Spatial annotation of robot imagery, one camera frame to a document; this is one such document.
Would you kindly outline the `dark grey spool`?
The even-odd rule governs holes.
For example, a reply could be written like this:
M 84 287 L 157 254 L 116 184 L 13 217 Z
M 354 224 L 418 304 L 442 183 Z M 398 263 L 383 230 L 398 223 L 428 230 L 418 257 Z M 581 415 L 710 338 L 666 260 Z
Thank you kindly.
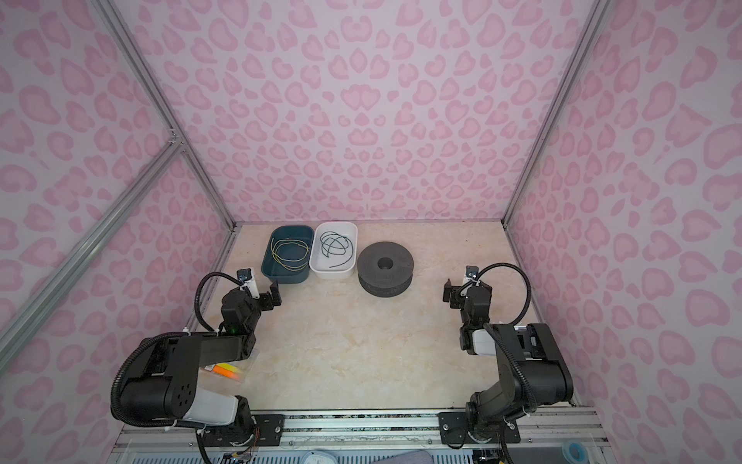
M 377 242 L 366 247 L 357 258 L 359 284 L 370 295 L 392 298 L 412 284 L 415 261 L 402 245 Z

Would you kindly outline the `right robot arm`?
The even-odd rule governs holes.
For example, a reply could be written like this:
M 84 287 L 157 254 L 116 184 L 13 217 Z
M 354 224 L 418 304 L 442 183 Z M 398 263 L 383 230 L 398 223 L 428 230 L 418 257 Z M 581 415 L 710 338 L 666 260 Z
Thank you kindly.
M 517 421 L 542 406 L 572 400 L 574 383 L 546 324 L 490 321 L 492 287 L 444 285 L 442 300 L 460 312 L 460 347 L 471 356 L 493 356 L 498 381 L 475 392 L 462 412 L 438 415 L 441 441 L 459 450 L 467 444 L 516 444 Z

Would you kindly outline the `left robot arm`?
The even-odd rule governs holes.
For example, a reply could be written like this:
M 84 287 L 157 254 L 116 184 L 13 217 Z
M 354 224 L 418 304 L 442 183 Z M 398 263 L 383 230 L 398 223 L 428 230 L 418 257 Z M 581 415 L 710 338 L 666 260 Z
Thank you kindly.
M 171 332 L 143 340 L 114 377 L 114 419 L 140 428 L 190 428 L 206 446 L 255 444 L 258 425 L 247 399 L 200 388 L 199 371 L 248 359 L 261 315 L 281 304 L 276 282 L 258 298 L 238 287 L 222 298 L 218 331 Z

